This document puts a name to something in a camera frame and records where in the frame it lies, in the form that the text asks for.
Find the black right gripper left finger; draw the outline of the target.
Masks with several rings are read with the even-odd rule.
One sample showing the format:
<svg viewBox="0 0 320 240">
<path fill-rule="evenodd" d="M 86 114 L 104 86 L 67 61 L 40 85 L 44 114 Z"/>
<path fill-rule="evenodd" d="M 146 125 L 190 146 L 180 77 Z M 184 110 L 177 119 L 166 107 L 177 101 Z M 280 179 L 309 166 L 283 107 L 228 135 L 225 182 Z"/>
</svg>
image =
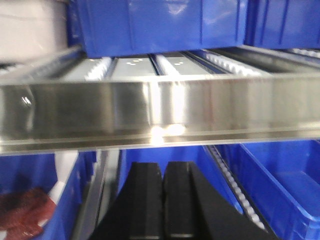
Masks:
<svg viewBox="0 0 320 240">
<path fill-rule="evenodd" d="M 133 162 L 115 201 L 94 229 L 94 240 L 163 240 L 163 185 L 159 165 Z"/>
</svg>

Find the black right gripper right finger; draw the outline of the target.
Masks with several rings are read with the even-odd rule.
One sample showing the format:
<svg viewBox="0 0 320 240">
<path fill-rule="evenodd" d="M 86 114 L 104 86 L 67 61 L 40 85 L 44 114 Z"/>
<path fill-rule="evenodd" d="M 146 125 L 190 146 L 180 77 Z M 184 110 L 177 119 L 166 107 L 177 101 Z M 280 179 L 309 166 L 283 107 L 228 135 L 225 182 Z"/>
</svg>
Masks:
<svg viewBox="0 0 320 240">
<path fill-rule="evenodd" d="M 240 214 L 191 161 L 171 161 L 164 174 L 167 240 L 274 240 Z"/>
</svg>

